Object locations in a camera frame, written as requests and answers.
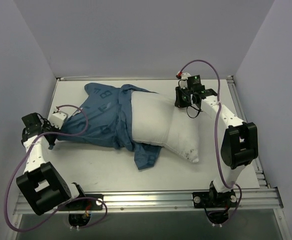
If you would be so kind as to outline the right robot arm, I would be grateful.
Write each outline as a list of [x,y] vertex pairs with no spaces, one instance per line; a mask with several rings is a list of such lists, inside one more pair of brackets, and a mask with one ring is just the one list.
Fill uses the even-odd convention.
[[208,202],[220,206],[226,192],[233,189],[240,173],[258,157],[258,130],[252,122],[245,122],[220,100],[220,91],[207,89],[199,75],[177,74],[175,106],[196,106],[214,120],[214,142],[219,176],[212,181],[214,190]]

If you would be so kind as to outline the white pillow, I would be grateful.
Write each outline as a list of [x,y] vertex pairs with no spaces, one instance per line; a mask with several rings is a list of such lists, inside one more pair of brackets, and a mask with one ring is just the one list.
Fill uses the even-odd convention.
[[158,93],[133,91],[131,105],[135,142],[164,147],[185,160],[199,162],[198,120]]

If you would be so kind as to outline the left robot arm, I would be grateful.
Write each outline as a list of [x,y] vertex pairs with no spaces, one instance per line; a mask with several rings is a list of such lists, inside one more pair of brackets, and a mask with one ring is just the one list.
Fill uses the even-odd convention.
[[69,203],[74,209],[86,206],[87,197],[81,186],[67,183],[51,162],[48,151],[57,139],[68,114],[55,111],[49,119],[38,113],[30,113],[21,118],[25,128],[21,143],[26,150],[23,174],[16,178],[16,184],[37,215],[42,215],[62,203]]

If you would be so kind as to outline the blue cartoon print pillowcase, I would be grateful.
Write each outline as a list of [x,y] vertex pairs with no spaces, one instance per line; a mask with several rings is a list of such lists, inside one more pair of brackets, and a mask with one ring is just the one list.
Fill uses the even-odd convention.
[[132,93],[145,89],[131,84],[114,87],[88,83],[84,90],[88,97],[61,128],[59,141],[86,143],[134,153],[139,170],[155,165],[161,147],[137,143],[132,137]]

